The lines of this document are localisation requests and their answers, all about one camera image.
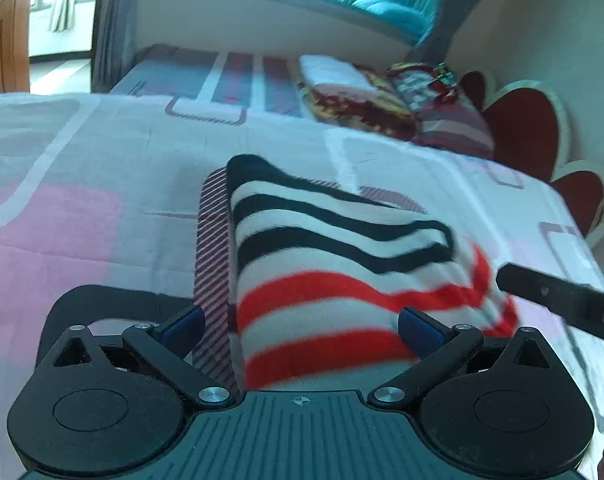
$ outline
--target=red stripe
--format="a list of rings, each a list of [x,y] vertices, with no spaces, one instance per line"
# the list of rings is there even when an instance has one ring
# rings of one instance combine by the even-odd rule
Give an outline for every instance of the red stripe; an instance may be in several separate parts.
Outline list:
[[[515,308],[513,298],[508,296],[502,310],[502,319],[489,330],[484,330],[486,337],[512,337],[519,327],[519,317]]]
[[[384,294],[368,283],[337,272],[304,272],[265,283],[251,290],[240,301],[237,312],[239,333],[262,316],[291,305],[328,298],[352,298],[366,301],[399,314],[404,306],[422,311],[448,310],[467,305],[479,308],[488,292],[490,266],[486,257],[474,247],[476,263],[472,287],[448,283],[435,290],[407,290]]]
[[[397,333],[359,330],[277,346],[246,363],[246,388],[363,365],[415,359]]]

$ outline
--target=gray curtain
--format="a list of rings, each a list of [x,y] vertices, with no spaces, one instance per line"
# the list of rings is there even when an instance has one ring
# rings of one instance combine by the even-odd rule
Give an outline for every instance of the gray curtain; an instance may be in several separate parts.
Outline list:
[[[133,68],[138,0],[99,0],[92,89],[109,92]]]
[[[63,32],[76,24],[76,0],[54,0],[48,30]]]
[[[429,64],[443,62],[453,40],[453,35],[462,26],[480,0],[440,0],[429,26],[429,31],[410,52],[407,60]]]

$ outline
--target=black stripe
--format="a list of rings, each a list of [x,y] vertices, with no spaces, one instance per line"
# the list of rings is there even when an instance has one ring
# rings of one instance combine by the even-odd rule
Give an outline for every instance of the black stripe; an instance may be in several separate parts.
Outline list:
[[[253,180],[263,180],[292,189],[324,193],[345,202],[378,205],[394,209],[390,205],[374,202],[373,200],[368,200],[368,198],[353,195],[346,191],[313,184],[303,178],[287,175],[257,155],[237,155],[228,161],[226,165],[226,190],[229,199],[238,187]]]
[[[450,262],[453,259],[454,244],[451,230],[437,221],[413,222],[413,232],[424,229],[440,231],[447,240],[447,245],[433,243],[429,247],[399,254],[392,258],[381,258],[364,252],[353,245],[307,231],[300,227],[278,227],[249,236],[238,250],[238,272],[244,267],[267,254],[293,248],[312,248],[337,254],[357,262],[375,274],[384,272],[412,272],[428,264]]]
[[[330,226],[346,229],[379,242],[389,242],[414,233],[416,224],[424,225],[424,229],[430,229],[431,225],[437,225],[436,228],[441,225],[439,222],[430,220],[419,220],[394,225],[376,224],[348,218],[328,209],[309,204],[308,202],[289,200],[288,198],[265,194],[255,194],[240,200],[233,210],[233,225],[234,227],[237,227],[237,225],[247,216],[270,209],[303,213],[325,222]]]

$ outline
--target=white curtain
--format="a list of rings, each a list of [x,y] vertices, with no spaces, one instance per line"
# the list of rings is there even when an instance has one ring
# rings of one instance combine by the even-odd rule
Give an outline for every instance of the white curtain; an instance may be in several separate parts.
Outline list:
[[[51,32],[62,32],[73,28],[76,24],[76,1],[55,0],[51,7],[51,18],[48,22],[48,30]]]

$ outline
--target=heart-shaped headboard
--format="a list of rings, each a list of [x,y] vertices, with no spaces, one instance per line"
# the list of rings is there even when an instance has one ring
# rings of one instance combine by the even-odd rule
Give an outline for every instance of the heart-shaped headboard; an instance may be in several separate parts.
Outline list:
[[[494,79],[483,70],[467,72],[460,85],[493,133],[494,160],[556,189],[594,247],[604,237],[604,168],[568,161],[570,125],[558,95],[534,80],[494,91]]]

